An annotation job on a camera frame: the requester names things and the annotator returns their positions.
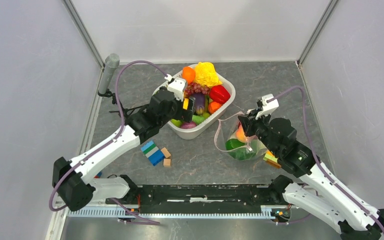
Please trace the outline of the green bell pepper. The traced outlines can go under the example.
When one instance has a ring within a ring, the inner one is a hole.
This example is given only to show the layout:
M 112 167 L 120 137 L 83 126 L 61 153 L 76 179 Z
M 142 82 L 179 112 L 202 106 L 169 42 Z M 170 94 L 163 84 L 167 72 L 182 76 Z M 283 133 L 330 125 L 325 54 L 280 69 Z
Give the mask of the green bell pepper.
M 244 142 L 241 142 L 236 138 L 231 138 L 225 142 L 225 150 L 229 155 L 234 156 L 236 151 L 244 145 Z

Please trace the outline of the tan wooden block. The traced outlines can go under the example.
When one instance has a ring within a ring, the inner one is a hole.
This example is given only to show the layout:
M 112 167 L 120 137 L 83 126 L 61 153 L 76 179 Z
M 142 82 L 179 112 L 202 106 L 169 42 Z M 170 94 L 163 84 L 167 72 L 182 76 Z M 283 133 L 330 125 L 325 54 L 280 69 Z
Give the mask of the tan wooden block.
M 161 152 L 163 153 L 163 156 L 164 156 L 165 159 L 170 159 L 170 158 L 171 158 L 172 155 L 171 155 L 171 153 L 167 150 L 166 147 L 163 147 L 163 148 L 161 148 L 160 150 L 161 150 Z
M 170 168 L 172 166 L 172 160 L 170 158 L 165 158 L 163 160 L 163 166 L 165 168 Z

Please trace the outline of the green apple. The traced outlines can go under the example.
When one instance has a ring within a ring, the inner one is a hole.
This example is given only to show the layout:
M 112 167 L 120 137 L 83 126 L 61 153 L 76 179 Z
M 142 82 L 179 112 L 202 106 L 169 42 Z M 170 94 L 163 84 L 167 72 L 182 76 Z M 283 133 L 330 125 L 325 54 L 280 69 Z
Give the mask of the green apple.
M 183 122 L 181 120 L 176 120 L 176 119 L 171 119 L 170 122 L 176 126 L 177 128 L 180 128 L 183 124 Z

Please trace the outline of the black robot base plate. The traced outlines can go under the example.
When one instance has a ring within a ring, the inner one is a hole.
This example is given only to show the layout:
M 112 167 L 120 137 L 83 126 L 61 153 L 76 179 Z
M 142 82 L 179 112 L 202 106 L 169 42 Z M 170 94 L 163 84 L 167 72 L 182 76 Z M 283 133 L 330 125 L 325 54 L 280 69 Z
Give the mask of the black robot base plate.
M 261 206 L 287 205 L 268 185 L 258 184 L 144 184 L 105 202 L 137 205 L 141 214 L 253 214 Z

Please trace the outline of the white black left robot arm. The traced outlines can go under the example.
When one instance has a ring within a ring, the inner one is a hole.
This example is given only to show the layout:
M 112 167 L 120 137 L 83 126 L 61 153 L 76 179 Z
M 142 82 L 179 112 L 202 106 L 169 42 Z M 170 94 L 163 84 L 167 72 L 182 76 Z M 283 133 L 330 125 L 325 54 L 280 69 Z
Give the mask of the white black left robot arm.
M 173 92 L 164 87 L 159 89 L 148 104 L 123 119 L 120 128 L 95 147 L 70 160 L 60 157 L 54 162 L 49 208 L 57 211 L 53 206 L 55 194 L 73 212 L 90 201 L 108 198 L 133 203 L 137 190 L 123 178 L 110 180 L 95 176 L 118 157 L 158 134 L 170 120 L 191 122 L 195 110 L 194 97 L 178 100 Z

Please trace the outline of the dark purple eggplant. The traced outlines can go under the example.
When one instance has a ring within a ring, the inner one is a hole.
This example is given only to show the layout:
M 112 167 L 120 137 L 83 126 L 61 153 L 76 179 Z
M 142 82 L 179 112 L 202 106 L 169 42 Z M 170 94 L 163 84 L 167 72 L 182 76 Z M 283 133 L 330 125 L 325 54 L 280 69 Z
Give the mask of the dark purple eggplant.
M 198 92 L 198 93 L 193 93 L 190 97 L 195 99 L 194 101 L 195 113 L 198 116 L 203 115 L 207 111 L 207 107 L 208 107 L 206 96 L 203 93 Z

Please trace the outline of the grey microphone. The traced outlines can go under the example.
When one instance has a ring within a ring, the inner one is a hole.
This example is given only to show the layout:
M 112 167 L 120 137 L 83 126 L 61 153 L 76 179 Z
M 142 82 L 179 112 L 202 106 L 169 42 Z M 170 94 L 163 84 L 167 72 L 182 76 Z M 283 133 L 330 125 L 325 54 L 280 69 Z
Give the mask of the grey microphone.
M 106 57 L 104 63 L 105 65 L 97 91 L 99 96 L 107 94 L 107 89 L 110 85 L 114 72 L 120 65 L 120 56 L 116 53 L 111 53 Z

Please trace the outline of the yellow pink peach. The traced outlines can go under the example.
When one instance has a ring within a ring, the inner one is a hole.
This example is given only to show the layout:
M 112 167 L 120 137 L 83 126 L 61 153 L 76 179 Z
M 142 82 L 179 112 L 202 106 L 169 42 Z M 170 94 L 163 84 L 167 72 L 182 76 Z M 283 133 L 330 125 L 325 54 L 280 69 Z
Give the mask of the yellow pink peach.
M 235 137 L 238 141 L 242 143 L 248 142 L 248 137 L 245 135 L 244 129 L 241 124 L 238 125 L 238 128 L 235 132 Z

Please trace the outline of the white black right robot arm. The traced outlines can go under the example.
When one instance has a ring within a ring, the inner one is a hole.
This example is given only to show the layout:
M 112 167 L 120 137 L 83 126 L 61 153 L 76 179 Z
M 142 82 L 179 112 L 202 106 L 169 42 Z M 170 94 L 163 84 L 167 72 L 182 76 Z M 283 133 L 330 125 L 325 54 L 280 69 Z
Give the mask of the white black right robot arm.
M 255 114 L 240 115 L 247 137 L 256 137 L 277 158 L 281 168 L 316 190 L 308 193 L 284 175 L 270 185 L 269 199 L 304 209 L 333 228 L 342 240 L 379 240 L 384 237 L 384 208 L 377 209 L 355 195 L 321 162 L 312 150 L 297 140 L 290 120 Z

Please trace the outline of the aluminium frame rail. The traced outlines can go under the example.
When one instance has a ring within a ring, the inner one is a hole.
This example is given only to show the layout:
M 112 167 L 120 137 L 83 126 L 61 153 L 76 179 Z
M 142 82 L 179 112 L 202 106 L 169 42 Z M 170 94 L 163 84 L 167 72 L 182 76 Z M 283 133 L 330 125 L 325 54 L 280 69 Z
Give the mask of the aluminium frame rail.
M 325 222 L 275 202 L 262 183 L 131 184 L 119 200 L 91 201 L 52 215 L 46 239 L 337 240 Z

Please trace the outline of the blue striped block stack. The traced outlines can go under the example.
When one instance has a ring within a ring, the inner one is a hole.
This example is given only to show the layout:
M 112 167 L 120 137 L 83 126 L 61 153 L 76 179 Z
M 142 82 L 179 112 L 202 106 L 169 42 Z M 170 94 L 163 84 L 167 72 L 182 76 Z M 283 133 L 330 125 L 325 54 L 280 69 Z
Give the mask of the blue striped block stack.
M 145 143 L 140 150 L 153 166 L 156 166 L 165 158 L 163 152 L 152 140 Z

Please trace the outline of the purple onion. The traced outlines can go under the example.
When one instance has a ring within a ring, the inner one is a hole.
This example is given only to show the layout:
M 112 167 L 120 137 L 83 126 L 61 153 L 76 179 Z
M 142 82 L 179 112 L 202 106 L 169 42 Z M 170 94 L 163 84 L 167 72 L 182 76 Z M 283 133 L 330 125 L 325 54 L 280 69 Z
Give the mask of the purple onion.
M 184 130 L 189 130 L 189 129 L 193 129 L 197 126 L 197 124 L 193 121 L 191 122 L 183 122 L 181 125 L 180 125 L 180 128 L 181 129 L 184 129 Z

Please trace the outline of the green leafy bok choy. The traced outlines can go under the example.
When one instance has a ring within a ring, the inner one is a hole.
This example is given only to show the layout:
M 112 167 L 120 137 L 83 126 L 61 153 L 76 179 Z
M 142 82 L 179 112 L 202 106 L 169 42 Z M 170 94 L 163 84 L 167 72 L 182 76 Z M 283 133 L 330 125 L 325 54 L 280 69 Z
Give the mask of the green leafy bok choy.
M 235 160 L 246 161 L 259 156 L 261 152 L 262 150 L 257 146 L 246 146 L 234 148 L 228 154 Z

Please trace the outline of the white plastic basket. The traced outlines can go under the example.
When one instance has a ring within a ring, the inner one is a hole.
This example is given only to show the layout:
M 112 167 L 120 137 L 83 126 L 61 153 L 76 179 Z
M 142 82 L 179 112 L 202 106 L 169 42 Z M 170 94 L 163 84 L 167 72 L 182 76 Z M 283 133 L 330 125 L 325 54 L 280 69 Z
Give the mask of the white plastic basket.
M 189 65 L 188 67 L 191 67 L 193 69 L 195 69 L 195 66 L 197 65 L 198 63 L 196 64 L 192 64 L 192 65 Z M 212 102 L 213 100 L 209 97 L 209 93 L 206 94 L 206 100 L 207 100 L 207 110 L 205 113 L 208 113 L 210 115 L 209 118 L 207 118 L 203 123 L 201 123 L 200 125 L 197 125 L 195 128 L 192 128 L 192 129 L 181 129 L 179 127 L 176 127 L 174 126 L 171 121 L 168 122 L 168 126 L 179 136 L 181 137 L 182 139 L 184 140 L 192 140 L 194 138 L 196 138 L 198 135 L 200 135 L 201 133 L 203 133 L 210 125 L 212 125 L 213 123 L 215 123 L 223 114 L 224 112 L 227 110 L 228 106 L 230 104 L 233 103 L 235 97 L 236 97 L 236 90 L 235 90 L 235 87 L 233 86 L 233 84 L 228 81 L 227 79 L 225 79 L 224 77 L 222 77 L 219 73 L 217 73 L 219 79 L 221 80 L 222 84 L 226 90 L 230 93 L 231 97 L 230 99 L 222 104 L 221 108 L 218 109 L 214 114 L 210 114 L 208 112 L 208 105 L 210 102 Z M 176 77 L 179 77 L 179 78 L 182 78 L 182 70 L 177 73 L 175 75 Z

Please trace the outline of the red bell pepper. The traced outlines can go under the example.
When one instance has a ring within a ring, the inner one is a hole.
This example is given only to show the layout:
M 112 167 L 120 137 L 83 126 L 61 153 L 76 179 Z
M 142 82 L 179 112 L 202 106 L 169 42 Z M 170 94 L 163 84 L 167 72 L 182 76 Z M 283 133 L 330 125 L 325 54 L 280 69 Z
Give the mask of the red bell pepper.
M 223 85 L 216 85 L 210 89 L 209 98 L 214 102 L 225 104 L 231 98 L 231 94 Z

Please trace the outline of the yellow lemon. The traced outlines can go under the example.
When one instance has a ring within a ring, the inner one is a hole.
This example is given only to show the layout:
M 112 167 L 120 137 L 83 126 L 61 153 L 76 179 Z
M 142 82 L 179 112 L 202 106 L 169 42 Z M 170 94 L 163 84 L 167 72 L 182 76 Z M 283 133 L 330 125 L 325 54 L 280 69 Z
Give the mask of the yellow lemon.
M 188 107 L 189 107 L 189 99 L 188 99 L 188 98 L 184 98 L 184 99 L 183 99 L 183 106 L 182 106 L 182 108 L 183 108 L 184 110 L 187 110 Z

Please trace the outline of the purple grapes bunch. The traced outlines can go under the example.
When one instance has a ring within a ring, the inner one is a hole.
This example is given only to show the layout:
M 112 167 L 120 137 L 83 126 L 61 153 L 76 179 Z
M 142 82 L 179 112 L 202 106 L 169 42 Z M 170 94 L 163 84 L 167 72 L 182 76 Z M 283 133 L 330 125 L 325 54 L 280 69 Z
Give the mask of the purple grapes bunch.
M 210 91 L 210 88 L 206 85 L 201 85 L 196 82 L 192 82 L 187 85 L 185 91 L 184 91 L 184 96 L 188 98 L 189 96 L 197 93 L 201 93 L 204 95 L 207 95 Z

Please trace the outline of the clear zip top bag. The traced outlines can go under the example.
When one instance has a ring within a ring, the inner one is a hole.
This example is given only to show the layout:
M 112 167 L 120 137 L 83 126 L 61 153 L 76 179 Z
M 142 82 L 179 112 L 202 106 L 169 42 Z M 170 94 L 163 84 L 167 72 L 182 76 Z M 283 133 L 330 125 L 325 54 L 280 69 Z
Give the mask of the clear zip top bag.
M 266 146 L 256 136 L 245 136 L 239 111 L 227 118 L 218 119 L 213 142 L 217 150 L 237 161 L 254 160 L 267 152 Z

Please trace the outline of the green cucumber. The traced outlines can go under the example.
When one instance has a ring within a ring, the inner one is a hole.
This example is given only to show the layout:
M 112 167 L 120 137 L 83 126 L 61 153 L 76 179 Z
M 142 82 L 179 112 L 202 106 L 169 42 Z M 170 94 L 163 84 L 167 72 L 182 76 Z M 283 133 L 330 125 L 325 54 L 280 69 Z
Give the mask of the green cucumber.
M 202 124 L 206 119 L 208 119 L 211 115 L 205 112 L 203 115 L 193 115 L 192 122 L 197 126 Z

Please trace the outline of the small orange pepper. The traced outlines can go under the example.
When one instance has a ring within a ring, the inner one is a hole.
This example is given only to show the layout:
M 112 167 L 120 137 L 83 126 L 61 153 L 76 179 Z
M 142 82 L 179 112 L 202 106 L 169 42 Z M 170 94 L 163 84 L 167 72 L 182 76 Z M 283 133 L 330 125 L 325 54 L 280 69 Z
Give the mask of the small orange pepper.
M 221 108 L 222 104 L 216 101 L 211 101 L 208 104 L 208 112 L 212 115 Z

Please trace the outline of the orange fruit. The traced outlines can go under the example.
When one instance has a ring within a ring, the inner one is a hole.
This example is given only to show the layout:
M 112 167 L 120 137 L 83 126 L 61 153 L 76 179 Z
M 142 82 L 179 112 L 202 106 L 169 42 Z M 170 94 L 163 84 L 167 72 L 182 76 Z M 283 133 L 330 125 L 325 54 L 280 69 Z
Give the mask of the orange fruit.
M 182 69 L 181 77 L 184 80 L 186 80 L 188 84 L 191 84 L 195 80 L 195 77 L 196 77 L 195 69 L 190 67 L 190 66 L 184 67 Z

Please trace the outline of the orange toy block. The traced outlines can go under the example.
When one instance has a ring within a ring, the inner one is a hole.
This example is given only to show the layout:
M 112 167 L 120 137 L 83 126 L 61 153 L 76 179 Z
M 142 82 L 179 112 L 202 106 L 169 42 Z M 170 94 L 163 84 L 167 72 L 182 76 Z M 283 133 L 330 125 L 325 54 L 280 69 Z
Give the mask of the orange toy block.
M 280 169 L 282 166 L 278 163 L 278 159 L 269 150 L 264 154 L 263 160 L 270 166 Z

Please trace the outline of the red and blue block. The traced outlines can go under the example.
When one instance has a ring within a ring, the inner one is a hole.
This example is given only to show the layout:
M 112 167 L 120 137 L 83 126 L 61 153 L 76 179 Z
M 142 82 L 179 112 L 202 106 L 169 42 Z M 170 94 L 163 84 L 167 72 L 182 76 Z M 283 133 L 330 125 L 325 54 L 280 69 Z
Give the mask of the red and blue block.
M 95 175 L 95 178 L 100 178 L 102 176 L 102 172 L 100 171 L 99 173 L 97 173 L 96 175 Z

